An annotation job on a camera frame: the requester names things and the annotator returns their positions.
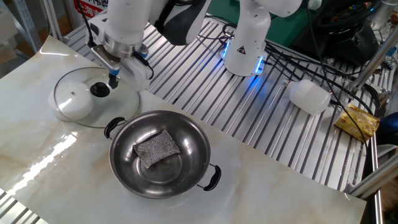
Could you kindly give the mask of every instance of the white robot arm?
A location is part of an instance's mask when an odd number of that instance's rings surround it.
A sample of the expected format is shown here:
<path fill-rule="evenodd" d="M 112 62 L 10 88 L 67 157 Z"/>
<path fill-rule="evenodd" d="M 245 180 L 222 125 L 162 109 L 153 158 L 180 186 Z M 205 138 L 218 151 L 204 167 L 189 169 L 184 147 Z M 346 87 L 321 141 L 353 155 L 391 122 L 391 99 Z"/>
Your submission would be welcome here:
<path fill-rule="evenodd" d="M 199 34 L 211 0 L 115 0 L 106 14 L 88 21 L 91 52 L 109 69 L 109 85 L 120 75 L 137 91 L 145 90 L 153 71 L 141 53 L 144 29 L 154 25 L 174 45 L 186 45 Z"/>
<path fill-rule="evenodd" d="M 234 39 L 223 52 L 226 68 L 236 75 L 262 73 L 265 42 L 273 13 L 293 14 L 302 0 L 240 0 L 241 14 Z M 116 88 L 116 75 L 136 91 L 145 90 L 153 70 L 142 57 L 144 29 L 148 21 L 174 45 L 186 45 L 199 34 L 211 0 L 114 0 L 106 14 L 88 21 L 92 53 L 109 69 L 109 85 Z"/>
<path fill-rule="evenodd" d="M 222 53 L 224 65 L 235 75 L 259 75 L 267 58 L 264 49 L 271 25 L 270 12 L 279 16 L 292 15 L 302 0 L 240 0 L 240 16 L 234 38 Z"/>

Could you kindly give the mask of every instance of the marble countertop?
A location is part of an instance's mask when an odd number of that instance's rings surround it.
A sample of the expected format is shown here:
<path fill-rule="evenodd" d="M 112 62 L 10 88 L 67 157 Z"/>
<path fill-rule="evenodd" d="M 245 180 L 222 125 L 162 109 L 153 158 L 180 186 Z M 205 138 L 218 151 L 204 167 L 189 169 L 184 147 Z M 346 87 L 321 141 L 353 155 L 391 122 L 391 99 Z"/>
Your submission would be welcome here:
<path fill-rule="evenodd" d="M 0 188 L 48 223 L 359 223 L 365 202 L 330 189 L 143 91 L 141 112 L 176 111 L 206 132 L 210 162 L 223 175 L 211 192 L 135 195 L 115 178 L 111 141 L 55 117 L 47 103 L 57 80 L 95 67 L 49 37 L 41 51 L 0 80 Z M 207 185 L 210 167 L 199 182 Z"/>

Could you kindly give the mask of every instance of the metal grate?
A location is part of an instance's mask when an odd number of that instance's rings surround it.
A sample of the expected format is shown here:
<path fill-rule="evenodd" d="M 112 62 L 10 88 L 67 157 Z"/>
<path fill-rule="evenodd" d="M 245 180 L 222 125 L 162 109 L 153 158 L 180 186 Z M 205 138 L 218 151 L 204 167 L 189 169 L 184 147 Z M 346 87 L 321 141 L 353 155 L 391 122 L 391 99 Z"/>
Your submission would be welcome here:
<path fill-rule="evenodd" d="M 84 27 L 69 35 L 69 46 L 89 60 L 99 63 L 85 45 Z M 219 37 L 222 24 L 206 19 L 201 35 Z M 155 71 L 148 89 L 156 96 L 178 106 L 242 142 L 267 154 L 313 180 L 336 190 L 344 191 L 347 184 L 361 181 L 366 151 L 360 141 L 334 127 L 339 111 L 329 107 L 320 116 L 309 116 L 294 106 L 281 85 L 286 75 L 272 57 L 260 76 L 239 77 L 227 71 L 220 57 L 223 46 L 218 40 L 197 38 L 188 46 L 174 46 L 154 27 L 145 29 L 144 43 L 149 48 L 147 57 Z M 285 54 L 316 62 L 284 47 Z M 326 84 L 280 59 L 298 76 Z M 320 72 L 311 62 L 303 66 Z M 334 64 L 347 73 L 357 72 L 343 63 Z M 391 89 L 393 72 L 383 71 L 372 83 Z M 338 83 L 344 80 L 330 77 Z M 358 96 L 374 105 L 366 92 Z"/>

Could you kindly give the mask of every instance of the black pot handle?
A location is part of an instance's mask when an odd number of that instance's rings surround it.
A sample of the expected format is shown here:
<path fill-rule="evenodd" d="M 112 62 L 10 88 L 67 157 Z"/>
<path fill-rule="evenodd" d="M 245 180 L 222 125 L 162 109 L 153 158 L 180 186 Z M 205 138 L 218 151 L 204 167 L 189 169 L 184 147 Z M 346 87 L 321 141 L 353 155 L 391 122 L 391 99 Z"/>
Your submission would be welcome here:
<path fill-rule="evenodd" d="M 219 166 L 214 166 L 213 164 L 210 164 L 210 165 L 213 166 L 216 169 L 216 172 L 211 177 L 210 184 L 207 185 L 206 187 L 202 187 L 201 185 L 197 185 L 198 187 L 202 188 L 204 191 L 213 190 L 217 186 L 218 182 L 221 179 L 221 169 L 220 169 L 220 167 Z"/>
<path fill-rule="evenodd" d="M 104 135 L 106 138 L 111 137 L 111 131 L 116 128 L 121 121 L 124 121 L 124 118 L 114 118 L 111 122 L 109 122 L 109 124 L 104 129 Z"/>

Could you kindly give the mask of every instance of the yellow package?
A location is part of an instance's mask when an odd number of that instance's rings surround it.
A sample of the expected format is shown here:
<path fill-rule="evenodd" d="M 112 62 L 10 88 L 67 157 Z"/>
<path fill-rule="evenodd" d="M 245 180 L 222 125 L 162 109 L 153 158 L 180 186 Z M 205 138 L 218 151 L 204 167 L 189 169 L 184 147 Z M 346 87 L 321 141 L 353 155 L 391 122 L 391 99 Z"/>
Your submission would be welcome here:
<path fill-rule="evenodd" d="M 359 128 L 361 128 L 365 139 L 369 140 L 379 127 L 380 120 L 352 104 L 349 104 L 346 107 L 346 110 L 355 120 Z M 341 115 L 335 125 L 348 134 L 352 135 L 354 138 L 363 142 L 361 132 L 358 131 L 351 118 L 349 118 L 345 112 Z"/>

